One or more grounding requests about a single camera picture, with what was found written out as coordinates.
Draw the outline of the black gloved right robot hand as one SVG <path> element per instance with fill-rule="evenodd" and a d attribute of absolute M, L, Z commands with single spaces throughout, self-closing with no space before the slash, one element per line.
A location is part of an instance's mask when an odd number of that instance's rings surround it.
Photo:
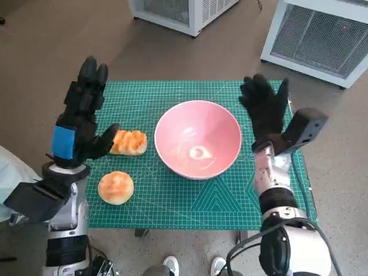
<path fill-rule="evenodd" d="M 240 90 L 239 102 L 251 119 L 255 138 L 258 140 L 266 135 L 280 134 L 288 105 L 289 80 L 283 79 L 275 93 L 264 75 L 255 74 L 244 77 Z"/>

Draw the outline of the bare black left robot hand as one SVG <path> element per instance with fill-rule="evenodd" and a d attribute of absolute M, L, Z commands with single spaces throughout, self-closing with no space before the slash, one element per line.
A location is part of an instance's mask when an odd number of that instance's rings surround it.
<path fill-rule="evenodd" d="M 95 112 L 102 108 L 108 79 L 105 63 L 97 65 L 88 56 L 77 80 L 72 81 L 64 99 L 65 110 L 58 117 L 53 131 L 51 154 L 62 168 L 76 168 L 88 159 L 96 160 L 110 152 L 120 125 L 112 124 L 100 136 L 96 135 Z"/>

